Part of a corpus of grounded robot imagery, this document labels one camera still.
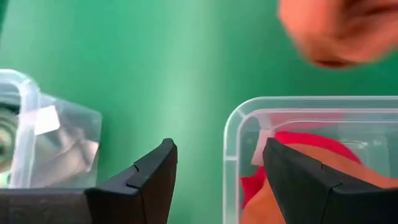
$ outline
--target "hand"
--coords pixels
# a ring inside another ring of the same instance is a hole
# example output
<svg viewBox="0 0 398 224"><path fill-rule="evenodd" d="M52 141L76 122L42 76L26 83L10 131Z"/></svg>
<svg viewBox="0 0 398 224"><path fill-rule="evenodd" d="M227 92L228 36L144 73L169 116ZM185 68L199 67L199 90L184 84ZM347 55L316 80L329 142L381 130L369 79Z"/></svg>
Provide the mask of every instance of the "hand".
<svg viewBox="0 0 398 224"><path fill-rule="evenodd" d="M280 0L279 17L322 67L372 62L398 46L398 0Z"/></svg>

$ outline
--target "green surface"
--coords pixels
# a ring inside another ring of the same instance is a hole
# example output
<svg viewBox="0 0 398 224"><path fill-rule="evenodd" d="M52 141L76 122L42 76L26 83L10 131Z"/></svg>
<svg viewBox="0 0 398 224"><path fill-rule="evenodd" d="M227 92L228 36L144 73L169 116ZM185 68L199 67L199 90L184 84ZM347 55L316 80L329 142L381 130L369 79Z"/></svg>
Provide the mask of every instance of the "green surface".
<svg viewBox="0 0 398 224"><path fill-rule="evenodd" d="M240 103L264 95L398 95L398 57L350 72L312 68L275 9L275 0L11 1L0 67L102 112L100 180L174 138L169 223L217 224L223 128Z"/></svg>

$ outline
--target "clear plastic box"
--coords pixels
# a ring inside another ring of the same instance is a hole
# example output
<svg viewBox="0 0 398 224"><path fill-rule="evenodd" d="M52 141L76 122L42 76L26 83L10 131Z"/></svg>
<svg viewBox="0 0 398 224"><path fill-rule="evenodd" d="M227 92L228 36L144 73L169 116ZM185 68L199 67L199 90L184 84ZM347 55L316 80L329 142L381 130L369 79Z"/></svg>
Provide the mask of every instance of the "clear plastic box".
<svg viewBox="0 0 398 224"><path fill-rule="evenodd" d="M0 70L0 104L17 114L10 188L95 185L98 112L41 93L14 70Z"/></svg>
<svg viewBox="0 0 398 224"><path fill-rule="evenodd" d="M275 131L339 140L363 164L398 178L398 96L254 98L232 112L224 129L223 223L239 223L243 202L239 178L255 173L258 166L252 157L259 140Z"/></svg>

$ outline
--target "red fabric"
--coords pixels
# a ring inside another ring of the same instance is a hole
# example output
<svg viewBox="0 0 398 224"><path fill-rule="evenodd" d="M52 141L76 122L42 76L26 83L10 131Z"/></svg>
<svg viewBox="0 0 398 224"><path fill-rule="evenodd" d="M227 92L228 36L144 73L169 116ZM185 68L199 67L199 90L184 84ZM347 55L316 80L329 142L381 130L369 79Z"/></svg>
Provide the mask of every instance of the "red fabric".
<svg viewBox="0 0 398 224"><path fill-rule="evenodd" d="M334 139L326 138L316 134L291 133L287 131L275 133L274 137L282 144L303 144L316 146L339 154L358 164L362 164L361 160L359 160L359 158L355 156L350 149ZM265 179L266 172L263 166L260 166L253 176L240 178L244 194L243 208L245 208L246 204L253 198L253 196L255 196L258 191L262 189Z"/></svg>
<svg viewBox="0 0 398 224"><path fill-rule="evenodd" d="M287 131L275 133L275 138L283 144L306 144L309 146L324 148L351 159L358 164L362 164L361 160L359 160L359 158L355 156L350 149L334 139L326 138L316 134L291 133Z"/></svg>
<svg viewBox="0 0 398 224"><path fill-rule="evenodd" d="M264 180L266 179L266 172L263 166L257 170L257 172L251 177L242 177L241 183L243 188L243 208L252 199L259 190L261 190Z"/></svg>

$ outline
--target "plastic container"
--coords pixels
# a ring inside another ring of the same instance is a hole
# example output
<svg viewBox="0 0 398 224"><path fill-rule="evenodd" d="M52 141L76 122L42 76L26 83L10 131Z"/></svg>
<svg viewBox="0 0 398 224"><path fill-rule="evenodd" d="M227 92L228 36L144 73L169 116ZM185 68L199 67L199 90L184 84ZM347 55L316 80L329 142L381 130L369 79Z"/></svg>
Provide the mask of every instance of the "plastic container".
<svg viewBox="0 0 398 224"><path fill-rule="evenodd" d="M239 223L240 177L253 175L253 155L275 131L315 133L339 140L362 163L398 178L397 96L259 97L239 105L224 130L223 223Z"/></svg>
<svg viewBox="0 0 398 224"><path fill-rule="evenodd" d="M95 185L98 112L42 94L14 70L0 70L0 104L17 114L10 188Z"/></svg>

